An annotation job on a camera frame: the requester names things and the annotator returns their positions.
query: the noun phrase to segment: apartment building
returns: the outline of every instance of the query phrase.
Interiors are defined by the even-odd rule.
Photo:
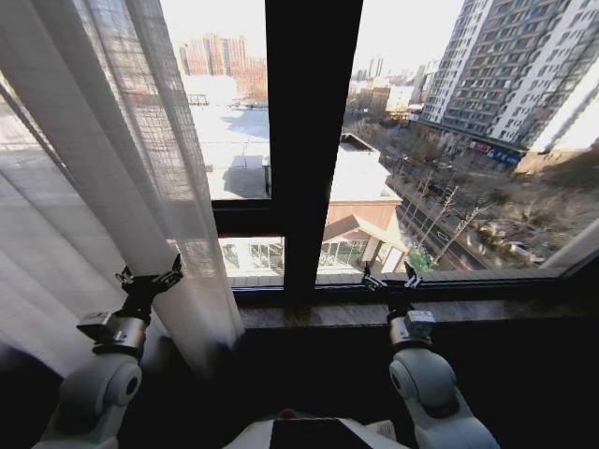
[[[471,0],[422,118],[549,151],[596,95],[598,0]]]

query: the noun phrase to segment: car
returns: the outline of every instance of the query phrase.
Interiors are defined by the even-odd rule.
[[[509,250],[512,253],[527,259],[529,262],[533,264],[542,264],[547,260],[542,255],[537,255],[533,253],[531,249],[528,247],[528,245],[521,241],[510,241],[508,244],[510,245]]]
[[[507,244],[509,245],[509,251],[511,253],[519,254],[524,257],[528,257],[531,253],[528,246],[521,241],[509,241]]]

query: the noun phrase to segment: rooftop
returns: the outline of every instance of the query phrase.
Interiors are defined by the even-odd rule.
[[[389,172],[378,162],[380,152],[351,134],[343,134],[330,191],[330,201],[398,199],[385,184]]]

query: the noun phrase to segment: window frame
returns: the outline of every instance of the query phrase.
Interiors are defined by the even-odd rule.
[[[219,238],[283,237],[285,274],[282,286],[234,287],[235,298],[240,304],[276,306],[380,300],[359,283],[360,276],[350,277],[352,282],[316,283],[362,1],[345,2],[343,19],[334,8],[319,8],[318,14],[313,14],[305,3],[266,0],[265,5],[271,196],[213,200],[212,208]],[[310,24],[310,33],[306,33],[305,23]],[[318,67],[317,72],[326,76],[306,77],[303,70],[290,73],[289,67],[298,66],[298,55],[305,55],[306,49],[310,49],[307,66]],[[300,126],[299,132],[296,123],[305,122],[306,106],[299,103],[291,108],[290,102],[294,106],[293,102],[302,98],[318,101],[307,106],[309,129]],[[309,155],[305,167],[299,167],[297,154]],[[301,217],[303,211],[308,211],[305,219]],[[505,295],[526,299],[531,294],[555,292],[556,288],[567,291],[577,282],[592,280],[593,271],[599,267],[598,255],[593,252],[555,276],[543,276],[539,271],[538,276],[522,277],[508,270],[505,277],[497,271],[500,274],[494,279],[473,279],[471,271],[455,272],[449,276],[452,280],[427,282],[419,300],[481,300]],[[402,275],[392,278],[387,280],[401,291]]]

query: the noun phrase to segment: sheer curtain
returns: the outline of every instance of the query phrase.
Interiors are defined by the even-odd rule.
[[[21,127],[0,152],[0,338],[66,373],[89,352],[77,318],[123,301],[112,273],[181,253],[185,278],[154,309],[205,370],[242,328],[159,2],[10,0],[0,33],[16,93],[2,117]]]

